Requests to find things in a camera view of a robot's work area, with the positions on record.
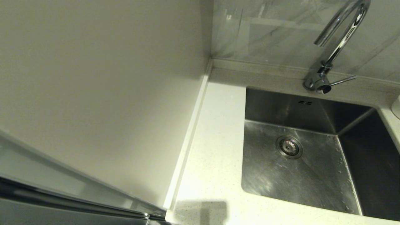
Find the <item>chrome gooseneck faucet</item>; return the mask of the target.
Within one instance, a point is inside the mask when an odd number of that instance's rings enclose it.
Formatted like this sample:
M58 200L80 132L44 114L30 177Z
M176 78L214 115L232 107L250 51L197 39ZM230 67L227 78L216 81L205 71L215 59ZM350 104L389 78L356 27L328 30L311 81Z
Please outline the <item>chrome gooseneck faucet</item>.
M333 86L330 85L331 82L328 79L328 73L334 67L334 60L336 60L345 45L360 27L362 21L366 17L370 5L371 0L348 0L325 26L325 28L314 41L316 46L324 47L336 30L338 30L343 24L344 20L346 20L350 14L355 13L351 23L339 38L338 43L330 53L329 57L326 60L321 60L320 67L317 72L313 75L309 75L303 82L303 87L306 90L315 91L318 94L327 94L331 91Z

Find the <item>round metal drain strainer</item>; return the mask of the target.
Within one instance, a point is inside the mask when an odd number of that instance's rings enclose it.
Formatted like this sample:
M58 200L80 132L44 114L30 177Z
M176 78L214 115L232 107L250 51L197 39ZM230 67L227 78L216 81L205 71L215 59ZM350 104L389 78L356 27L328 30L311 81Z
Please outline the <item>round metal drain strainer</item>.
M279 153L289 159L298 159L304 152L301 142L288 135L278 137L275 145Z

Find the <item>stainless steel kitchen sink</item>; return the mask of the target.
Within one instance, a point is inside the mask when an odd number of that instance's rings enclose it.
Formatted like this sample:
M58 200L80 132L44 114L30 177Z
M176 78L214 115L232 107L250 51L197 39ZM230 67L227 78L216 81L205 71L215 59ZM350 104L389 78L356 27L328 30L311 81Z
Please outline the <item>stainless steel kitchen sink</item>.
M280 136L303 155L279 153ZM246 89L244 191L400 222L400 153L373 107Z

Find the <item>white ceramic bowl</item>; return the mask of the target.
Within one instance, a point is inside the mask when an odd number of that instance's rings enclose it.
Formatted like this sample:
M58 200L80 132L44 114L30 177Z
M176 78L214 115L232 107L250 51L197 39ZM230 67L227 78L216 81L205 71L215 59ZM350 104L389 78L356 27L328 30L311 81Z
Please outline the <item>white ceramic bowl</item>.
M392 102L391 112L400 120L400 95Z

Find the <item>glossy grey appliance panel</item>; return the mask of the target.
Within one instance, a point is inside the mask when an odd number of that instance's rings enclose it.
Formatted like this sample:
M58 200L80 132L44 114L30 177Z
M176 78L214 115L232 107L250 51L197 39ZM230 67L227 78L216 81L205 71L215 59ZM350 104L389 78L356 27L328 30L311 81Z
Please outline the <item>glossy grey appliance panel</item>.
M0 131L0 225L171 225L165 217Z

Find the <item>chrome faucet lever handle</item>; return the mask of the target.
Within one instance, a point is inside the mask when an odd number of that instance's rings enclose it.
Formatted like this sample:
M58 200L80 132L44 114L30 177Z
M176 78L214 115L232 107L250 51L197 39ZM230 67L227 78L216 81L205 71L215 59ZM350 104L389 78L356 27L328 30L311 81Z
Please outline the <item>chrome faucet lever handle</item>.
M330 83L330 85L331 85L331 86L338 85L338 84L341 84L341 83L345 83L345 82L348 82L348 81L352 81L352 80L354 80L354 79L356 79L356 78L357 78L357 75L353 75L353 76L350 76L350 77L341 79L341 80L339 80L339 81L332 82L332 83Z

